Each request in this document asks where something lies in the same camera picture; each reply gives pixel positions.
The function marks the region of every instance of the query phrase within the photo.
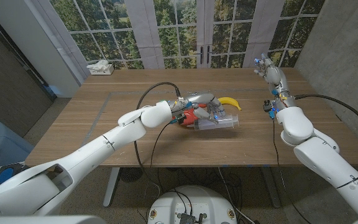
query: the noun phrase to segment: power cord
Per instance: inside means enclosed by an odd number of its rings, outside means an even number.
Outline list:
[[[138,102],[138,104],[137,104],[137,107],[136,107],[137,110],[140,108],[140,105],[142,104],[142,101],[143,101],[143,99],[145,98],[145,96],[146,96],[152,89],[154,89],[155,87],[160,86],[160,85],[171,85],[171,86],[173,86],[173,87],[175,88],[175,92],[176,92],[176,94],[177,94],[177,97],[180,96],[179,88],[178,88],[175,84],[170,83],[170,82],[160,82],[160,83],[157,83],[157,84],[152,85],[149,89],[147,89],[147,90],[143,93],[143,95],[140,97],[140,100],[139,100],[139,102]],[[156,184],[154,181],[152,181],[152,179],[149,177],[149,175],[147,175],[147,173],[146,173],[146,171],[145,171],[145,169],[144,169],[144,166],[143,166],[142,162],[140,161],[139,150],[137,149],[136,141],[134,141],[134,146],[135,146],[135,152],[136,152],[137,162],[139,163],[140,168],[142,169],[142,172],[146,175],[147,179],[148,179],[152,184],[154,184],[154,186],[156,186],[156,187],[158,188],[158,196],[157,196],[157,197],[159,197],[159,196],[160,196],[161,187],[160,187],[160,185],[158,185],[158,184]],[[145,200],[145,195],[146,195],[147,186],[146,186],[145,193],[144,193],[144,197],[143,197],[143,203],[144,203],[144,200]],[[143,215],[139,212],[139,208],[137,208],[137,213],[138,213],[139,215],[141,215],[141,217],[143,218],[143,220],[147,223],[147,215],[146,215],[146,218],[143,217]]]
[[[228,187],[227,187],[226,181],[224,180],[224,177],[223,177],[223,175],[222,175],[221,168],[218,167],[218,170],[219,170],[219,173],[221,174],[221,177],[222,177],[224,186],[226,187],[227,194],[228,194],[228,196],[229,196],[230,202],[231,202],[232,206],[234,207],[234,209],[237,210],[237,212],[239,212],[243,217],[245,217],[245,218],[246,218],[248,221],[250,221],[252,224],[255,224],[254,221],[252,221],[252,219],[250,219],[248,216],[244,215],[236,206],[234,206],[233,201],[231,200],[230,192],[229,192],[229,189],[228,189]]]
[[[346,103],[340,101],[340,100],[337,100],[335,98],[332,98],[330,96],[324,96],[324,95],[319,95],[319,94],[302,94],[302,95],[295,95],[295,99],[296,100],[299,100],[299,99],[303,99],[303,98],[306,98],[306,97],[319,97],[319,98],[324,98],[324,99],[327,99],[327,100],[331,100],[335,103],[339,103],[340,105],[346,107],[347,109],[351,110],[353,113],[355,113],[357,116],[358,116],[358,111],[355,110],[353,107],[347,105]]]
[[[150,160],[150,168],[152,167],[152,164],[153,164],[154,149],[155,149],[155,146],[157,145],[157,141],[158,141],[158,139],[160,138],[160,135],[162,134],[162,131],[163,131],[169,124],[171,124],[171,122],[169,122],[168,124],[166,124],[166,125],[162,128],[160,134],[158,134],[158,137],[157,137],[157,139],[155,140],[154,147],[153,147],[153,152],[152,152],[152,158],[151,158],[151,160]]]
[[[278,151],[277,151],[277,146],[276,146],[276,142],[275,142],[275,122],[273,119],[273,144],[274,144],[274,149],[276,150],[276,155],[277,155],[277,165],[278,165],[278,169],[280,170],[280,177],[281,177],[281,181],[283,182],[283,187],[284,187],[284,192],[285,195],[287,196],[287,198],[290,200],[293,208],[295,208],[295,210],[298,212],[298,214],[309,224],[311,224],[311,222],[309,222],[309,220],[307,220],[302,214],[301,212],[299,212],[298,208],[295,206],[295,204],[292,202],[292,199],[290,198],[288,192],[287,192],[287,188],[285,187],[285,183],[284,183],[284,178],[283,178],[283,173],[281,171],[281,167],[280,167],[280,162],[278,160]]]

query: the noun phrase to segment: banana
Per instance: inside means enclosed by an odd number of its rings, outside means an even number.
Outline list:
[[[231,97],[221,97],[218,100],[223,105],[225,105],[225,104],[233,105],[233,106],[237,107],[238,110],[242,110],[241,107],[239,106],[239,102],[237,102],[237,100],[235,100]]]

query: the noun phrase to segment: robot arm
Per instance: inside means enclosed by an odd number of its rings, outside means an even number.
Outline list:
[[[129,112],[119,118],[117,127],[70,155],[15,175],[0,185],[0,216],[54,214],[86,175],[116,150],[143,137],[145,127],[168,123],[192,107],[189,99],[178,97],[174,103],[161,101]],[[59,174],[47,175],[51,169]]]
[[[269,90],[275,96],[272,102],[265,102],[264,109],[271,118],[274,118],[272,113],[277,112],[277,121],[284,127],[283,142],[295,147],[299,161],[335,187],[358,214],[358,171],[339,155],[338,144],[315,129],[302,109],[296,107],[284,73],[263,54],[262,59],[255,62],[259,67],[255,73],[268,82]]]

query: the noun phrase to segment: black cable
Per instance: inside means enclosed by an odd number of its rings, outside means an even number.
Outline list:
[[[290,200],[293,208],[295,208],[295,210],[298,212],[298,214],[309,224],[311,224],[311,222],[309,222],[309,220],[307,220],[302,214],[301,212],[298,210],[298,208],[295,206],[295,204],[292,202],[292,199],[290,198],[288,192],[287,192],[287,188],[285,187],[285,183],[284,183],[284,178],[283,178],[283,173],[281,171],[281,167],[280,167],[280,162],[278,160],[278,151],[277,151],[277,146],[276,146],[276,142],[275,142],[275,122],[273,119],[273,144],[274,144],[274,149],[276,150],[276,155],[277,155],[277,165],[278,165],[278,169],[280,170],[280,176],[281,176],[281,181],[283,182],[283,187],[284,187],[284,192],[285,195],[287,196],[287,198]]]
[[[143,99],[145,98],[145,96],[146,96],[152,89],[154,89],[155,87],[160,86],[160,85],[171,85],[171,86],[173,86],[173,87],[175,88],[177,97],[180,96],[179,88],[178,88],[175,84],[170,83],[170,82],[160,82],[160,83],[157,83],[157,84],[152,85],[149,89],[147,89],[147,90],[143,93],[143,95],[140,97],[140,100],[139,100],[139,102],[138,102],[138,104],[137,104],[137,107],[136,107],[137,110],[140,108],[140,105],[142,104],[142,101],[143,101]],[[150,182],[154,183],[154,181],[152,181],[152,179],[149,177],[149,175],[147,175],[147,173],[146,173],[146,171],[145,171],[145,169],[144,169],[144,166],[143,166],[142,162],[140,161],[139,151],[138,151],[138,149],[137,149],[136,141],[134,141],[134,146],[135,146],[135,152],[136,152],[137,162],[139,163],[140,168],[142,169],[143,173],[146,175],[146,177],[148,178],[148,180],[149,180]]]
[[[176,188],[173,188],[173,189],[174,189],[174,190],[170,190],[170,191],[168,191],[168,192],[176,192],[176,193],[178,194],[178,196],[179,196],[179,194],[181,194],[181,195],[183,195],[183,196],[185,196],[185,197],[187,198],[187,200],[188,200],[189,203],[190,203],[190,215],[192,215],[192,214],[193,214],[193,206],[192,206],[192,204],[191,204],[191,201],[190,201],[189,197],[187,197],[187,195],[185,195],[185,194],[183,194],[183,193],[177,191]]]
[[[176,188],[173,188],[174,191],[177,193],[178,197],[180,198],[180,200],[183,202],[183,206],[185,206],[185,214],[187,214],[187,210],[186,210],[186,204],[185,201],[182,199],[182,197],[179,195],[178,191]]]
[[[331,100],[331,101],[333,101],[335,103],[339,103],[340,105],[346,107],[347,109],[351,110],[353,113],[358,115],[358,111],[356,111],[353,107],[347,105],[346,103],[344,103],[344,102],[342,102],[340,100],[337,100],[337,99],[329,97],[329,96],[324,96],[324,95],[319,95],[319,94],[303,94],[303,95],[296,95],[295,99],[299,100],[299,99],[310,97],[310,96],[312,96],[312,97],[320,97],[320,98],[324,98],[324,99],[327,99],[327,100]]]
[[[158,139],[160,138],[160,135],[162,134],[162,131],[163,131],[169,124],[170,124],[170,123],[166,124],[166,125],[162,128],[160,134],[158,134],[158,137],[157,137],[157,139],[155,140],[154,147],[153,147],[153,152],[152,152],[152,158],[151,158],[151,161],[150,161],[150,168],[152,167],[152,164],[153,164],[154,149],[155,149],[155,146],[157,145],[157,141],[158,141]]]
[[[161,187],[161,192],[164,193],[164,189],[162,187],[161,180],[160,180],[160,168],[159,167],[157,168],[157,179],[158,179],[158,183],[160,184],[160,187]]]
[[[143,218],[144,222],[147,223],[147,220],[143,217],[143,215],[139,212],[139,208],[136,208],[137,213],[139,213],[139,215],[141,215],[141,217]]]

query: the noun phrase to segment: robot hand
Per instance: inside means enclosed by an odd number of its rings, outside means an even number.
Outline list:
[[[170,105],[172,116],[177,117],[179,121],[185,118],[183,112],[189,109],[194,109],[194,115],[197,118],[207,119],[215,124],[218,124],[215,116],[226,115],[221,102],[211,93],[194,93],[184,98],[179,97],[175,102],[168,102],[168,104]],[[206,105],[207,111],[202,109],[201,105]]]

